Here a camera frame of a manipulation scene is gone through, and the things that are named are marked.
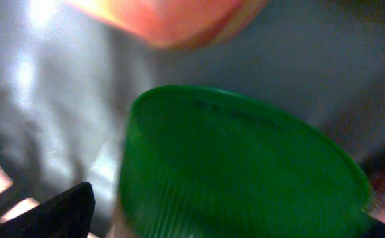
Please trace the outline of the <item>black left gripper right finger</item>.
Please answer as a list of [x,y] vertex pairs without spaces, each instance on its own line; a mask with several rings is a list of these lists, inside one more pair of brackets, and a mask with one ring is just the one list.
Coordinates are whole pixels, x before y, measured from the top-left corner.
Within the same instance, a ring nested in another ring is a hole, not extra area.
[[385,238],[385,220],[380,214],[366,213],[368,227],[361,238]]

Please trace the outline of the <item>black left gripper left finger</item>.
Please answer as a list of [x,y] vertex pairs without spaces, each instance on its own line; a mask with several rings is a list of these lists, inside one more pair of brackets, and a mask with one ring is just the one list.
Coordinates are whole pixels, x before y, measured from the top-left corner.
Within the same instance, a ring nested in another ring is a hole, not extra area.
[[87,238],[95,209],[92,185],[82,182],[0,225],[0,238]]

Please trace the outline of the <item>orange small box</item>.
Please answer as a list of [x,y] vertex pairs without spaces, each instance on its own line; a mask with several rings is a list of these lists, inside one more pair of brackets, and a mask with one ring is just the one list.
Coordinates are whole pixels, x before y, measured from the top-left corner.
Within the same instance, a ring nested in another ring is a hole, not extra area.
[[236,36],[268,0],[67,0],[155,48],[200,48]]

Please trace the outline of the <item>green lid jar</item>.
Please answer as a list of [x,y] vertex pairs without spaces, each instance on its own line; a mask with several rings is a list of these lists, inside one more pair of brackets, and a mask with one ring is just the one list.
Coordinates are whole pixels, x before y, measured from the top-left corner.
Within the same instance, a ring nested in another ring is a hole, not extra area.
[[118,210],[136,237],[362,237],[370,201],[342,149],[270,105],[191,85],[132,104]]

